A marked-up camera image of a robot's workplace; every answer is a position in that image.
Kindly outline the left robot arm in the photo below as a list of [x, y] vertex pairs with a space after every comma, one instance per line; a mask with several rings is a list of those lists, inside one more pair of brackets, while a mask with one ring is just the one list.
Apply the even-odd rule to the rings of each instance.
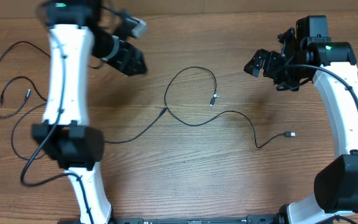
[[112, 33], [100, 25], [100, 1], [46, 1], [37, 9], [48, 29], [51, 50], [50, 84], [40, 124], [32, 126], [38, 151], [55, 160], [73, 187], [80, 223], [111, 223], [101, 176], [102, 131], [90, 126], [88, 65], [96, 57], [121, 73], [145, 74], [142, 52], [127, 39], [139, 38], [147, 24], [119, 11], [120, 25]]

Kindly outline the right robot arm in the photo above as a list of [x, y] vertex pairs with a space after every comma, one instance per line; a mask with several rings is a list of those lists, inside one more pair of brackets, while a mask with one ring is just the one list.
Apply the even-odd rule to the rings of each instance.
[[244, 66], [271, 78], [278, 91], [317, 89], [334, 140], [334, 160], [314, 178], [313, 193], [275, 215], [249, 215], [248, 223], [332, 223], [358, 213], [358, 68], [347, 42], [333, 42], [326, 16], [307, 16], [278, 35], [280, 52], [259, 49]]

